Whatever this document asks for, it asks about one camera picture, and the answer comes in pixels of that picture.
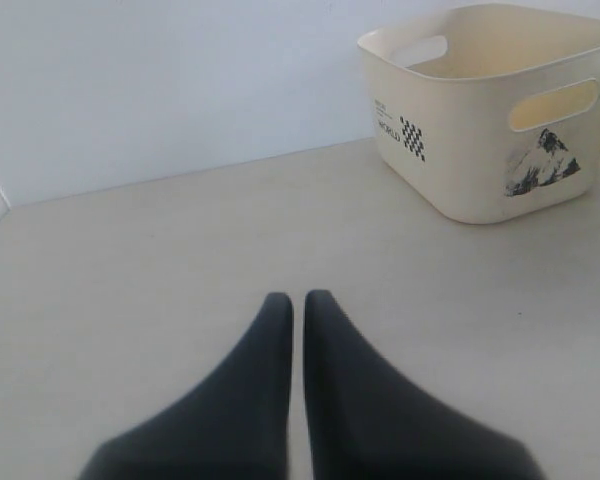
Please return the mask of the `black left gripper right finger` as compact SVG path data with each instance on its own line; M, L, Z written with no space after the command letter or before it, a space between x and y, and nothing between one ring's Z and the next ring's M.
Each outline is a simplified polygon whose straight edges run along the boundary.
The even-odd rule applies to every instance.
M303 381L316 479L540 476L523 443L403 376L327 290L312 290L305 299Z

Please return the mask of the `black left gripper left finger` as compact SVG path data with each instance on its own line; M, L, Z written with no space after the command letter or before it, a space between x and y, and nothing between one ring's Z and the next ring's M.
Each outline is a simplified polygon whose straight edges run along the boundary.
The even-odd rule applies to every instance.
M103 443L83 479L285 479L293 306L270 293L222 362L174 404Z

